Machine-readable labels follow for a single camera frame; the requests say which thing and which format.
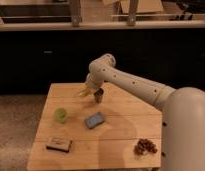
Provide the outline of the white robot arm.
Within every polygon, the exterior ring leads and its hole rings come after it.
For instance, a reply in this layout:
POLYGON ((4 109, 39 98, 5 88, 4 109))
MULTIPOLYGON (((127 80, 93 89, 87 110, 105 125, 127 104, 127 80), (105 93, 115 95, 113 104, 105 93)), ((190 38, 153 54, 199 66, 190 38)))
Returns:
POLYGON ((90 91, 106 81, 162 112, 161 171, 205 171, 205 92, 194 87, 172 88, 115 68, 104 54, 89 64, 90 91))

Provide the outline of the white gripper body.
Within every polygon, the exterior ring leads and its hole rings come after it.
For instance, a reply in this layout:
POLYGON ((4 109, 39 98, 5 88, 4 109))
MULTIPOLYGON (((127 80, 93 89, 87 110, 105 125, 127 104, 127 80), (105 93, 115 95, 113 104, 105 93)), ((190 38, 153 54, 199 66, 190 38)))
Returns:
POLYGON ((95 83, 92 79, 91 79, 91 75, 88 74, 85 80, 85 85, 89 88, 89 89, 93 89, 93 90, 98 90, 100 88, 100 85, 98 83, 95 83))

